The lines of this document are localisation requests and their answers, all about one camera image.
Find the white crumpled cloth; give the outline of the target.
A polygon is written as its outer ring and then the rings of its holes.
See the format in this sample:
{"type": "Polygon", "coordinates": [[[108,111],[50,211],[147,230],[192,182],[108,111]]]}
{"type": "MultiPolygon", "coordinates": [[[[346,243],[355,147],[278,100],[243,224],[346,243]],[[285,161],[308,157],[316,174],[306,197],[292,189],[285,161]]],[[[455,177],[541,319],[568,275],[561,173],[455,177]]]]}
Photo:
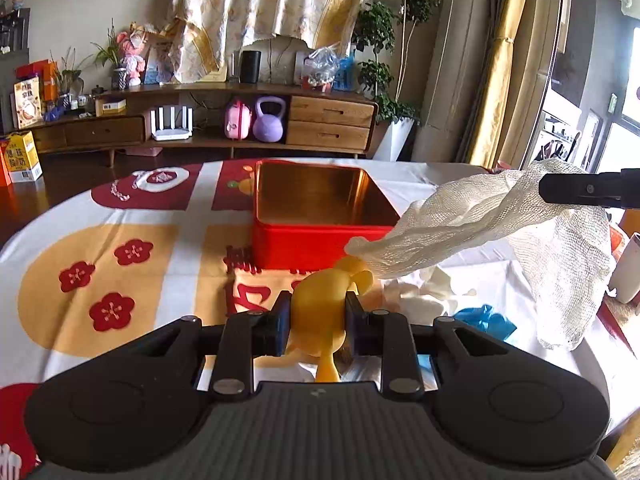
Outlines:
{"type": "Polygon", "coordinates": [[[435,318],[451,316],[477,300],[474,288],[455,280],[439,266],[383,280],[382,293],[387,310],[405,315],[410,324],[416,325],[432,325],[435,318]]]}

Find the small cream box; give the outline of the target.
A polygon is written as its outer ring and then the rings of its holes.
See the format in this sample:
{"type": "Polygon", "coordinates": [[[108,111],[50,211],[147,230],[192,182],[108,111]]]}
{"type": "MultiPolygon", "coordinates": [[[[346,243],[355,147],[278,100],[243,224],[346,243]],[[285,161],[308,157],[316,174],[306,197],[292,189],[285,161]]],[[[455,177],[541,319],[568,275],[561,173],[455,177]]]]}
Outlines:
{"type": "Polygon", "coordinates": [[[96,116],[98,117],[122,115],[126,113],[126,108],[125,99],[119,101],[96,100],[96,116]]]}

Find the white standing air conditioner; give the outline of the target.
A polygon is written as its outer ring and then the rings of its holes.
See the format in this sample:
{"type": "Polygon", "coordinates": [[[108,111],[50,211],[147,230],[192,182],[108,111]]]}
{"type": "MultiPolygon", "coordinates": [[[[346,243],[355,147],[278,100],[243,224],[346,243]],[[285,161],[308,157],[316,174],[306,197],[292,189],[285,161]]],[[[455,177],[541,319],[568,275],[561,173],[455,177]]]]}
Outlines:
{"type": "Polygon", "coordinates": [[[411,159],[452,162],[480,88],[489,0],[442,0],[411,159]]]}

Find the floral cloth cover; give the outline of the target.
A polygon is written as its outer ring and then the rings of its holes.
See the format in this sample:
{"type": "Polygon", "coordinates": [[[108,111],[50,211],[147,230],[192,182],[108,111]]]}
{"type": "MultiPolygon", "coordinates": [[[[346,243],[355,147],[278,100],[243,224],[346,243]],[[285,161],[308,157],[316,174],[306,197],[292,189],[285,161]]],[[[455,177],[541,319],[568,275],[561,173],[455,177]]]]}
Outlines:
{"type": "Polygon", "coordinates": [[[232,53],[277,36],[345,53],[366,0],[172,0],[166,32],[175,81],[197,82],[232,53]]]}

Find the small potted plant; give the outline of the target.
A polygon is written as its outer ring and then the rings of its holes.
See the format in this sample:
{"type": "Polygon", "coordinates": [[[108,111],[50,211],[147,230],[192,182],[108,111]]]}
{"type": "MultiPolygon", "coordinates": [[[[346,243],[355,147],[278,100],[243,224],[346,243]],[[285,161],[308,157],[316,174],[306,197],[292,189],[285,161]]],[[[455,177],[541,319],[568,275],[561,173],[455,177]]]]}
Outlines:
{"type": "Polygon", "coordinates": [[[113,90],[126,90],[128,74],[122,59],[122,51],[117,42],[114,21],[111,21],[110,27],[106,30],[106,43],[98,44],[94,42],[92,45],[96,48],[93,63],[102,67],[111,66],[111,88],[113,90]]]}

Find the white tall planter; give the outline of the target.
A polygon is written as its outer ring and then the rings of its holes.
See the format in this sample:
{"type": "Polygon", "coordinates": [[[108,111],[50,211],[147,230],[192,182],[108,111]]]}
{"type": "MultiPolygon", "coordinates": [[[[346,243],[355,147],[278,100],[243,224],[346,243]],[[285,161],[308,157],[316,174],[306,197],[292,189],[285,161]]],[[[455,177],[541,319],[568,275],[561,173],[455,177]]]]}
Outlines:
{"type": "Polygon", "coordinates": [[[373,154],[373,159],[382,160],[382,162],[397,162],[413,126],[413,118],[401,118],[396,122],[391,122],[373,154]]]}

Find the orange gift box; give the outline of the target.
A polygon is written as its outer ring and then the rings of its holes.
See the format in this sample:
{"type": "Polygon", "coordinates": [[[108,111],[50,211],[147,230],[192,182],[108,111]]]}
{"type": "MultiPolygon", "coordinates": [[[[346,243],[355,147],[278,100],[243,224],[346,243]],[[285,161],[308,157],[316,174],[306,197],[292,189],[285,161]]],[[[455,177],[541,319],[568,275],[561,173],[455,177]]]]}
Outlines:
{"type": "Polygon", "coordinates": [[[11,175],[6,164],[6,140],[0,140],[0,186],[7,188],[12,185],[11,175]]]}

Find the yellow rubber toy figure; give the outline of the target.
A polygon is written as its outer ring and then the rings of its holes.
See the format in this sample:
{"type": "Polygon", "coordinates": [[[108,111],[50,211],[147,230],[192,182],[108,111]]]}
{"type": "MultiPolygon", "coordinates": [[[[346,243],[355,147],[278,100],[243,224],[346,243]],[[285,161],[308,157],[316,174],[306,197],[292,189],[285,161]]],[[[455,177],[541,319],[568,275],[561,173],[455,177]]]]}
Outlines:
{"type": "Polygon", "coordinates": [[[332,268],[309,274],[294,288],[288,350],[317,359],[316,382],[340,380],[334,353],[346,339],[346,296],[364,294],[373,281],[362,260],[346,256],[332,268]]]}

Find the blue rubber glove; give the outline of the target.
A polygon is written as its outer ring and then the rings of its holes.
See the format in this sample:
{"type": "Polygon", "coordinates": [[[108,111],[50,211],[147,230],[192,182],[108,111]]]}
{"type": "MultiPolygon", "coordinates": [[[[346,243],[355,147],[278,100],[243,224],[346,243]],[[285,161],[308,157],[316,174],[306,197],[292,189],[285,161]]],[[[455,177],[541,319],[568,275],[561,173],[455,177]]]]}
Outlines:
{"type": "Polygon", "coordinates": [[[516,325],[489,304],[459,310],[451,317],[502,341],[507,340],[516,331],[516,325]]]}

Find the golden window curtain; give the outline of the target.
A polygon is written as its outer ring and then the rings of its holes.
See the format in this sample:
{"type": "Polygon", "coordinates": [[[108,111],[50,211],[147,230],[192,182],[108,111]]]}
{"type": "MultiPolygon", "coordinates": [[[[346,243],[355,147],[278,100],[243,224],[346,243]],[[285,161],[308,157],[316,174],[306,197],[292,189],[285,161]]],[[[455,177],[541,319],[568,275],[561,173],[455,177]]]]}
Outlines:
{"type": "Polygon", "coordinates": [[[534,143],[572,0],[489,0],[480,90],[460,144],[465,162],[520,168],[534,143]]]}

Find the white mesh net cloth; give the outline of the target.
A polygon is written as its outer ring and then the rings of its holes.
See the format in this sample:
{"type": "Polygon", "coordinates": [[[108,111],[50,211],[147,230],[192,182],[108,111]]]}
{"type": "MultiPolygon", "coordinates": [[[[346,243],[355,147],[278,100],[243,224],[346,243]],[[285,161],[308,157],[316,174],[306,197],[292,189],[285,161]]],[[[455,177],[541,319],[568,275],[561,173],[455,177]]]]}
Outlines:
{"type": "Polygon", "coordinates": [[[412,203],[383,238],[354,237],[345,252],[379,278],[401,278],[505,238],[533,293],[538,341],[547,349],[573,351],[596,317],[615,268],[603,208],[549,204],[539,194],[543,177],[576,170],[554,158],[524,171],[447,182],[412,203]]]}

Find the pink plush doll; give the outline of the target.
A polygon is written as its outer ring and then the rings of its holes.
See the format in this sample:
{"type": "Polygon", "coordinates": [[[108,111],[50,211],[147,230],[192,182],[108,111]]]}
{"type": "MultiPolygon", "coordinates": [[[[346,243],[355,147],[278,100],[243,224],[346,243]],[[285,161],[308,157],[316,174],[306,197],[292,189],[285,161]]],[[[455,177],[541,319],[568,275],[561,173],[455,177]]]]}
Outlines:
{"type": "Polygon", "coordinates": [[[146,47],[145,28],[132,22],[128,30],[117,34],[116,44],[122,56],[120,65],[126,70],[128,76],[128,87],[140,86],[141,76],[145,71],[143,57],[146,47]]]}

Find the cereal gift box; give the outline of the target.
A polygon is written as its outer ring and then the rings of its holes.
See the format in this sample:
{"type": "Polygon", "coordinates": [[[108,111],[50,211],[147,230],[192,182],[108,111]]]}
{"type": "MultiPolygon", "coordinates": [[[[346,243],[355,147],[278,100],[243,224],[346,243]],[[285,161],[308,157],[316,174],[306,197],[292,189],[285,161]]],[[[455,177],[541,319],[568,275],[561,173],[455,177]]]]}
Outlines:
{"type": "Polygon", "coordinates": [[[14,110],[19,129],[32,126],[42,118],[40,78],[25,79],[14,84],[14,110]]]}

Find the festive printed tablecloth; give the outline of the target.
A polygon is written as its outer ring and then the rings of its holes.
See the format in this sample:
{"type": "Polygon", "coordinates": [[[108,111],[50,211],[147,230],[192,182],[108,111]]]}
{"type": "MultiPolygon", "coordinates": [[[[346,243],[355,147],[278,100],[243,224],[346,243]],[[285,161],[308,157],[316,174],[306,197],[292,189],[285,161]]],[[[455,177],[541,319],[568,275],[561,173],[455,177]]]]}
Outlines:
{"type": "MultiPolygon", "coordinates": [[[[83,192],[1,247],[1,474],[37,465],[25,403],[35,386],[183,315],[206,325],[271,308],[298,271],[261,271],[252,254],[255,164],[166,164],[83,192]]],[[[588,378],[619,425],[639,406],[638,338],[595,320],[573,351],[536,339],[535,304],[507,240],[439,267],[516,325],[510,343],[588,378]]]]}

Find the tall green potted plant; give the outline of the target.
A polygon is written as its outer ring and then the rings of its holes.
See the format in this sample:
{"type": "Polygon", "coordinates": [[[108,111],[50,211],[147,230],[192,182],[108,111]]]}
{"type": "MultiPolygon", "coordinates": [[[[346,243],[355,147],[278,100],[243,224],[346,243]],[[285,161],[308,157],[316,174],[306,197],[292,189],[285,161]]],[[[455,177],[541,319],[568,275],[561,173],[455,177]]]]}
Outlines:
{"type": "Polygon", "coordinates": [[[438,11],[442,0],[370,0],[360,6],[352,47],[367,53],[357,63],[358,86],[376,105],[376,122],[419,118],[401,99],[413,36],[438,11]]]}

